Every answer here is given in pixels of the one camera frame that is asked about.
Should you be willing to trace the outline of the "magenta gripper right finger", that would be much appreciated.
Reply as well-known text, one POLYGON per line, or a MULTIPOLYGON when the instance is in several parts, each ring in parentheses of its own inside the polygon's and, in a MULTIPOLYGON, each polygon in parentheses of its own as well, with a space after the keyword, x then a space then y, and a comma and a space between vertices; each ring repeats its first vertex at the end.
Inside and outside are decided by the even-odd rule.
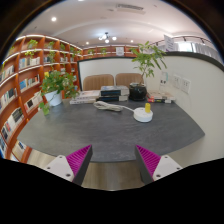
POLYGON ((139 145, 135 147, 135 155, 140 175, 145 185, 182 169, 168 155, 159 156, 139 145))

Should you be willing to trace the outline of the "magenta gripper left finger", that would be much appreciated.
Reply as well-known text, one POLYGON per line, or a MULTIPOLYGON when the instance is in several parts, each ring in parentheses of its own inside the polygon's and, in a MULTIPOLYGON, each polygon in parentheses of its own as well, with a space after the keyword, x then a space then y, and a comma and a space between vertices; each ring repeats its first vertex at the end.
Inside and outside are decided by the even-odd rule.
POLYGON ((45 166, 45 170, 81 186, 92 154, 92 146, 85 146, 67 156, 57 156, 45 166))

